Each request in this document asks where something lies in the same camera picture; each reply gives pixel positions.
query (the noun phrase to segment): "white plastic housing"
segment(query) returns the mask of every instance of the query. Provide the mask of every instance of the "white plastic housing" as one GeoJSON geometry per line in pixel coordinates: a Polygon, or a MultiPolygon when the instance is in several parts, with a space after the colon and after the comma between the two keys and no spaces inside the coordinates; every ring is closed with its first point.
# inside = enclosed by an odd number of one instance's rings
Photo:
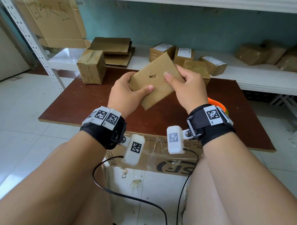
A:
{"type": "Polygon", "coordinates": [[[135,166],[139,162],[145,139],[144,139],[144,136],[140,136],[138,134],[132,134],[129,141],[130,142],[126,150],[126,154],[121,161],[131,166],[135,166]]]}
{"type": "Polygon", "coordinates": [[[180,126],[167,128],[168,152],[170,154],[184,154],[184,137],[180,126]]]}

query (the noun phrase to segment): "fingernail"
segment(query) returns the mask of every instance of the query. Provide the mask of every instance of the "fingernail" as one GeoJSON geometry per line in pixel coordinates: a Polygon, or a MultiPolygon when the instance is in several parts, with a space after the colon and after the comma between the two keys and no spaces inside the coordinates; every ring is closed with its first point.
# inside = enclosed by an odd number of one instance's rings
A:
{"type": "Polygon", "coordinates": [[[153,90],[154,90],[154,86],[153,86],[153,85],[149,85],[148,90],[149,90],[149,91],[153,91],[153,90]]]}
{"type": "Polygon", "coordinates": [[[164,72],[164,77],[166,79],[169,79],[172,75],[170,73],[164,72]]]}

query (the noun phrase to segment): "wrist-mounted device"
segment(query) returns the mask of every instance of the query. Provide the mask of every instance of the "wrist-mounted device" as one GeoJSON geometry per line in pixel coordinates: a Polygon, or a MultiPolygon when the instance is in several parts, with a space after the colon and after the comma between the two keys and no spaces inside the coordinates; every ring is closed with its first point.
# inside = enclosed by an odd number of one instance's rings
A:
{"type": "Polygon", "coordinates": [[[209,141],[229,132],[235,132],[233,122],[219,107],[205,104],[194,109],[187,118],[188,129],[179,126],[167,128],[170,154],[184,153],[184,140],[196,139],[204,146],[209,141]]]}
{"type": "Polygon", "coordinates": [[[140,159],[145,139],[137,134],[125,136],[126,126],[119,111],[101,106],[82,122],[80,130],[91,135],[107,150],[114,149],[117,144],[124,146],[127,150],[122,162],[134,166],[140,159]]]}

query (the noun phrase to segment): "left hand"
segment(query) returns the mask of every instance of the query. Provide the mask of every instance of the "left hand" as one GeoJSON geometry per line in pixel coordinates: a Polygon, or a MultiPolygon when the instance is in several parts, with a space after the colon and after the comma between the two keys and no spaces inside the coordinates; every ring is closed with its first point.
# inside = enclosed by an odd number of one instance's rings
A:
{"type": "Polygon", "coordinates": [[[114,83],[109,95],[107,107],[122,113],[121,116],[124,119],[136,110],[144,96],[154,90],[153,85],[148,85],[138,91],[131,91],[128,86],[128,81],[135,73],[136,72],[125,73],[114,83]]]}

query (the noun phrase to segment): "black cable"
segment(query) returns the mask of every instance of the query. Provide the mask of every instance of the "black cable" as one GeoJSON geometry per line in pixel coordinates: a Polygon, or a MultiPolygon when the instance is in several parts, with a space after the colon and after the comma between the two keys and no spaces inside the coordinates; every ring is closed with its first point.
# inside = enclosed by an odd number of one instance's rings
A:
{"type": "MultiPolygon", "coordinates": [[[[189,150],[189,149],[186,149],[186,148],[184,148],[184,150],[185,150],[185,151],[192,152],[192,153],[194,153],[195,155],[197,155],[197,161],[196,161],[196,164],[195,164],[195,166],[194,166],[194,169],[195,169],[195,168],[196,168],[196,165],[197,165],[197,163],[198,163],[198,159],[199,159],[198,154],[197,154],[196,152],[194,152],[194,151],[192,151],[192,150],[189,150]]],[[[193,171],[192,171],[192,172],[190,173],[190,175],[187,177],[186,182],[184,183],[183,189],[181,190],[181,195],[183,194],[183,190],[184,190],[184,188],[185,188],[185,186],[186,186],[186,183],[187,183],[189,177],[192,175],[193,171]]],[[[179,203],[181,202],[181,195],[179,196],[179,200],[178,200],[177,214],[176,214],[176,225],[178,225],[178,210],[179,210],[179,203]]]]}
{"type": "Polygon", "coordinates": [[[149,205],[152,205],[152,206],[155,206],[155,207],[161,209],[162,212],[163,212],[164,215],[165,215],[165,221],[166,221],[166,225],[167,225],[167,215],[166,215],[166,212],[165,212],[164,209],[162,209],[160,206],[158,206],[158,205],[156,205],[156,204],[154,204],[154,203],[152,203],[152,202],[148,202],[148,201],[146,201],[146,200],[142,200],[142,199],[135,198],[135,197],[132,197],[132,196],[128,196],[128,195],[125,195],[125,194],[120,194],[120,193],[114,192],[114,191],[109,190],[109,189],[107,189],[107,188],[105,188],[105,187],[102,187],[100,184],[98,184],[98,182],[97,182],[96,179],[95,179],[95,171],[96,171],[96,169],[97,169],[99,166],[101,166],[103,163],[107,162],[108,160],[115,159],[115,158],[124,158],[124,157],[123,157],[123,156],[114,156],[114,157],[111,157],[111,158],[109,158],[109,159],[103,161],[102,163],[99,163],[99,164],[94,168],[94,170],[93,170],[93,172],[92,172],[92,177],[93,177],[93,181],[95,182],[95,184],[96,184],[99,188],[103,189],[104,191],[106,191],[106,192],[108,192],[108,193],[110,193],[110,194],[114,194],[114,195],[117,195],[117,196],[120,196],[120,197],[124,197],[124,198],[128,198],[128,199],[133,199],[133,200],[136,200],[136,201],[140,201],[140,202],[143,202],[143,203],[146,203],[146,204],[149,204],[149,205]]]}

